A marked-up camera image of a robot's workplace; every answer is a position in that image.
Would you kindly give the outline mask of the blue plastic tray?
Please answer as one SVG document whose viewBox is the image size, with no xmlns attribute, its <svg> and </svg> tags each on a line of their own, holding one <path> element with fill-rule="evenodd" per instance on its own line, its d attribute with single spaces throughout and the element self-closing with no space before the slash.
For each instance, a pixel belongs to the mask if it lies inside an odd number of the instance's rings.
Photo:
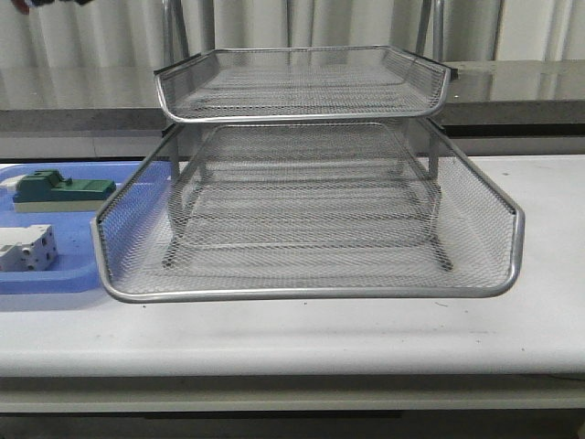
<svg viewBox="0 0 585 439">
<path fill-rule="evenodd" d="M 2 294 L 76 293 L 98 286 L 100 279 L 95 260 L 90 222 L 95 211 L 31 212 L 15 211 L 16 184 L 37 170 L 57 169 L 73 179 L 109 179 L 118 188 L 126 187 L 131 203 L 122 209 L 122 224 L 132 225 L 164 192 L 171 173 L 166 161 L 153 166 L 137 162 L 72 162 L 9 166 L 1 171 L 1 229 L 50 224 L 57 244 L 58 258 L 45 271 L 2 272 Z"/>
</svg>

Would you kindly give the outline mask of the green and beige switch block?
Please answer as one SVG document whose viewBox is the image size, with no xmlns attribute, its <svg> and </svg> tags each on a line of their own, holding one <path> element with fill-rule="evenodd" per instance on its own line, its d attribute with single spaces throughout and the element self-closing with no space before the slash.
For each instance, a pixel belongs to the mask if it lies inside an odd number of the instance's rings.
<svg viewBox="0 0 585 439">
<path fill-rule="evenodd" d="M 16 212 L 95 211 L 116 190 L 113 180 L 73 179 L 57 169 L 37 170 L 16 184 Z"/>
</svg>

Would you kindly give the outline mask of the white circuit breaker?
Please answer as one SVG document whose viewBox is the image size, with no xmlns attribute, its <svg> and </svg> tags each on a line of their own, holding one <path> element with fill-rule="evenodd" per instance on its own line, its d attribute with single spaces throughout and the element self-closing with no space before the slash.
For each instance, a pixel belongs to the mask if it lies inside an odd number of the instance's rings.
<svg viewBox="0 0 585 439">
<path fill-rule="evenodd" d="M 58 258 L 53 227 L 34 224 L 1 229 L 1 271 L 45 271 Z"/>
</svg>

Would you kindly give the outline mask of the grey stone counter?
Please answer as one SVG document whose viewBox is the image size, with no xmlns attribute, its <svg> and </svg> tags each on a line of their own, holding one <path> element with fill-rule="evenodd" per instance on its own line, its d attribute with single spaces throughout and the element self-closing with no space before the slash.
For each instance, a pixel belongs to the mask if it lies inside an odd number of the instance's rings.
<svg viewBox="0 0 585 439">
<path fill-rule="evenodd" d="M 468 155 L 584 150 L 580 60 L 459 61 L 435 120 Z M 149 67 L 1 72 L 5 160 L 145 155 L 165 127 Z"/>
</svg>

